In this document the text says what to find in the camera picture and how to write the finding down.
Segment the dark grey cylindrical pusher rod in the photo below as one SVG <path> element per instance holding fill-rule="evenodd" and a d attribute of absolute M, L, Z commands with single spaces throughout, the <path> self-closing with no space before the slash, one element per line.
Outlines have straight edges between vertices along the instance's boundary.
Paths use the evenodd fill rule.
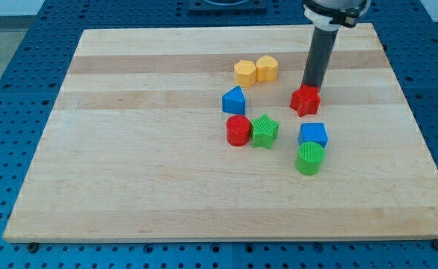
<path fill-rule="evenodd" d="M 321 89 L 337 34 L 337 30 L 314 28 L 302 84 Z"/>

